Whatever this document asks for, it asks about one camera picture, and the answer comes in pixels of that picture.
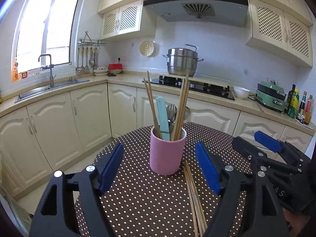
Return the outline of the wooden chopstick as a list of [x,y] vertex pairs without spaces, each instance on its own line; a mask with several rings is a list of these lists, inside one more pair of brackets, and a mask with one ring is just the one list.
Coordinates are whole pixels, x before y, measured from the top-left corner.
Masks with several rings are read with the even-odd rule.
[[200,202],[200,198],[199,198],[199,194],[198,194],[198,205],[200,207],[200,213],[201,213],[201,218],[202,218],[202,223],[203,223],[203,230],[202,230],[202,233],[204,234],[206,229],[207,229],[207,222],[206,222],[206,218],[205,218],[205,215],[204,215],[204,211],[203,211],[203,208],[202,208],[202,204]]
[[189,179],[187,162],[183,163],[183,171],[184,171],[185,181],[186,181],[186,185],[187,185],[187,190],[189,193],[189,200],[190,200],[190,207],[191,207],[191,212],[192,212],[192,221],[193,221],[193,228],[194,228],[194,236],[198,237],[199,236],[198,224],[197,224],[197,219],[196,219],[196,212],[195,212],[194,201],[193,201],[193,196],[192,196],[192,189],[191,189],[191,185],[190,185],[191,182]]
[[151,108],[151,113],[152,113],[153,122],[154,122],[154,130],[155,130],[154,133],[156,137],[161,139],[162,135],[161,135],[160,127],[159,127],[156,112],[155,112],[154,99],[153,99],[151,83],[150,83],[150,73],[148,71],[147,71],[147,80],[143,78],[143,82],[145,84],[148,100],[150,102],[150,108]]
[[202,230],[203,230],[204,225],[202,223],[200,207],[198,205],[198,194],[196,192],[196,188],[195,188],[194,181],[193,181],[193,176],[192,176],[188,162],[184,163],[184,167],[185,167],[186,175],[187,175],[188,180],[189,180],[191,196],[193,198],[193,204],[194,204],[193,206],[194,206],[194,211],[195,211],[195,215],[196,215],[196,219],[197,219],[199,236],[203,236]]

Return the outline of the kitchen faucet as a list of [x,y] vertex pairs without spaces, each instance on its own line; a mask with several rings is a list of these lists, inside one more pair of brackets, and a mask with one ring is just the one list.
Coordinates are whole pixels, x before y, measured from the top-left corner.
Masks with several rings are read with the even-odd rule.
[[51,54],[40,54],[40,56],[38,57],[38,62],[40,61],[41,58],[44,58],[44,57],[47,57],[47,56],[49,57],[49,65],[41,66],[41,69],[43,71],[44,70],[49,70],[50,71],[49,85],[50,85],[50,88],[53,89],[55,87],[54,79],[55,79],[56,75],[53,75],[54,65],[52,64]]

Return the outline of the yellow green bottle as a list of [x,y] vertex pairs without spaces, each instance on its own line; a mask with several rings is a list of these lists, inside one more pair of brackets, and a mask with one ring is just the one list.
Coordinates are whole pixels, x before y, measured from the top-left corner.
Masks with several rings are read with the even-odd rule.
[[288,116],[290,118],[295,118],[298,103],[299,103],[299,89],[296,88],[292,94],[292,98],[289,104]]

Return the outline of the dark oil bottle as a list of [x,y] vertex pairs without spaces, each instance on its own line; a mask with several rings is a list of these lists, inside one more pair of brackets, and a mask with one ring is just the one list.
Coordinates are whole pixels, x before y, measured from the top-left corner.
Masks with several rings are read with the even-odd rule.
[[292,99],[292,95],[293,95],[293,93],[295,91],[295,88],[296,88],[296,85],[293,84],[292,85],[292,89],[289,91],[288,96],[287,96],[287,101],[285,103],[284,113],[288,113],[289,106],[290,106],[291,99]]

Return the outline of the green electric grill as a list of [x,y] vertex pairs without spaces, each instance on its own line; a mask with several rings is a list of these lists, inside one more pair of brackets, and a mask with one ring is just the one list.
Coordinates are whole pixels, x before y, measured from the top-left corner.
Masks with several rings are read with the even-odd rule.
[[285,109],[286,94],[274,81],[258,83],[254,98],[271,110],[283,112]]

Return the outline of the brown polka dot tablecloth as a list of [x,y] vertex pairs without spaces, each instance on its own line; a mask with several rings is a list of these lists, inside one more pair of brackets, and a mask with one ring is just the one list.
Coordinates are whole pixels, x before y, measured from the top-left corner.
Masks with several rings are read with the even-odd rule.
[[[187,122],[183,161],[189,164],[204,215],[211,222],[220,197],[205,181],[195,147],[203,141],[222,161],[250,173],[250,163],[232,148],[232,136],[213,128]],[[189,194],[183,170],[160,176],[150,169],[150,128],[142,127],[113,140],[97,156],[99,161],[117,143],[124,158],[111,189],[100,202],[116,236],[194,236]]]

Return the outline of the white bowl on counter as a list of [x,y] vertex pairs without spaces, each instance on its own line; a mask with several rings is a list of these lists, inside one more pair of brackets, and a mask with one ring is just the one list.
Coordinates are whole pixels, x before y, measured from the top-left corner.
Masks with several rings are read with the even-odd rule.
[[248,98],[251,91],[243,87],[234,86],[233,92],[238,99],[245,99]]

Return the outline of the black gas stove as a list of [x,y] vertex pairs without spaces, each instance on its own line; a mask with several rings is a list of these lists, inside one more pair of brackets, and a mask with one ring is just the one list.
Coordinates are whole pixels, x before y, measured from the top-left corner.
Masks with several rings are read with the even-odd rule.
[[[158,78],[151,78],[150,82],[156,85],[181,88],[183,79],[160,75]],[[229,86],[223,87],[215,84],[190,80],[189,90],[229,99],[232,101],[235,100]]]

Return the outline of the pink utensil holder cup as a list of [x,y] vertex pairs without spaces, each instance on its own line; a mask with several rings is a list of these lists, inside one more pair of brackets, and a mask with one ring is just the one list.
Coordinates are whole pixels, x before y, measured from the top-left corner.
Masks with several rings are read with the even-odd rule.
[[154,130],[154,127],[150,130],[150,168],[162,176],[173,175],[181,164],[187,132],[182,128],[179,140],[165,141],[156,137]]

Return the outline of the steel sink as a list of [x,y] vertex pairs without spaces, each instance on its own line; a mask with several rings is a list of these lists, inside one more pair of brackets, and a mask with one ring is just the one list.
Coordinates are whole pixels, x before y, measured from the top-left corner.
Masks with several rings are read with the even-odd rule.
[[81,84],[84,82],[89,82],[89,80],[70,78],[68,81],[54,83],[53,86],[47,85],[47,86],[43,86],[43,87],[37,87],[37,88],[34,88],[32,90],[29,90],[29,91],[26,91],[24,93],[19,94],[15,100],[15,103],[23,101],[25,99],[28,99],[30,97],[34,97],[34,96],[39,95],[39,94],[46,93],[46,92],[51,91],[51,90],[55,90],[55,89],[59,89],[59,88],[67,87],[67,86],[72,86],[72,85],[76,85],[76,84]]

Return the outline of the right upper lattice cabinet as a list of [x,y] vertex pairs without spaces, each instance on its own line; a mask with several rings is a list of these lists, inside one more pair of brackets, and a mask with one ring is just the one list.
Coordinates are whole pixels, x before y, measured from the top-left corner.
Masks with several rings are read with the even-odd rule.
[[250,34],[246,45],[274,54],[298,67],[313,66],[309,28],[282,10],[248,0]]

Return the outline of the lattice cabinet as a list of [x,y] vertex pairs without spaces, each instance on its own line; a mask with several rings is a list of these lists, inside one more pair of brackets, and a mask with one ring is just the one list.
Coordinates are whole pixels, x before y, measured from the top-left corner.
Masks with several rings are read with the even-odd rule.
[[102,17],[100,39],[154,37],[157,16],[144,7],[144,1],[123,5]]
[[274,54],[298,67],[313,66],[309,28],[282,10],[248,0],[250,34],[246,45]]

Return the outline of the stainless steel steamer pot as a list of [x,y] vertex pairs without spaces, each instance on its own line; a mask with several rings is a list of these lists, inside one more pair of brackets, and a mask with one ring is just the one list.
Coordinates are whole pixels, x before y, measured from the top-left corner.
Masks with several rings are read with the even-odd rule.
[[187,48],[171,48],[166,55],[162,55],[166,59],[167,71],[172,75],[180,75],[189,77],[194,76],[198,62],[204,59],[198,58],[199,47],[195,45],[185,44],[193,47],[194,50]]

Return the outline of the red bowl on counter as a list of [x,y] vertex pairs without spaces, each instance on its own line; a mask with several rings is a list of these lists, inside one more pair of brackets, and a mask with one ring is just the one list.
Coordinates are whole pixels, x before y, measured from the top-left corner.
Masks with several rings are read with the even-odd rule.
[[108,65],[108,72],[110,74],[120,74],[122,71],[123,71],[123,64],[121,63]]

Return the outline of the range hood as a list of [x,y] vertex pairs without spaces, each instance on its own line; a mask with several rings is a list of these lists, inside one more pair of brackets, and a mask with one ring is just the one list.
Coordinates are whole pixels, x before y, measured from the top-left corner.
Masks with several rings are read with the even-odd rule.
[[210,22],[243,27],[248,0],[146,0],[144,7],[167,22]]

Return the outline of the cream round strainer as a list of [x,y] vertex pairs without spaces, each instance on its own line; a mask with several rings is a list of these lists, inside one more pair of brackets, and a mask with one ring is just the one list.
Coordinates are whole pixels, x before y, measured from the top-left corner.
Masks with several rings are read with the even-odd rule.
[[155,54],[155,43],[151,40],[144,40],[139,46],[139,52],[142,56],[152,57]]

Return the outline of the window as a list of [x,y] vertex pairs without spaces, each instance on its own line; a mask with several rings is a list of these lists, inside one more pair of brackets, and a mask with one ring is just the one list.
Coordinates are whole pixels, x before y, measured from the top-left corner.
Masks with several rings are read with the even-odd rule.
[[14,68],[18,73],[70,63],[78,0],[27,0],[18,24]]

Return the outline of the teal handled utensil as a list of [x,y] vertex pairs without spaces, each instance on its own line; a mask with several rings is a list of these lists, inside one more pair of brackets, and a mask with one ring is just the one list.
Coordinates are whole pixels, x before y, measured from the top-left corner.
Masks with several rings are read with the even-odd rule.
[[156,98],[156,105],[159,114],[160,132],[164,141],[170,141],[170,131],[168,124],[168,116],[166,112],[166,103],[163,97]]

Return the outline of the wall utensil rack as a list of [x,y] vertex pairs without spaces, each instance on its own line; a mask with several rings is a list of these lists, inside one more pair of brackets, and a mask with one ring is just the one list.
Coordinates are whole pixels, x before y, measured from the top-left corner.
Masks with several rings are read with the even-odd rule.
[[99,52],[105,46],[105,41],[93,40],[88,31],[85,31],[85,36],[77,40],[76,73],[88,74],[99,70]]

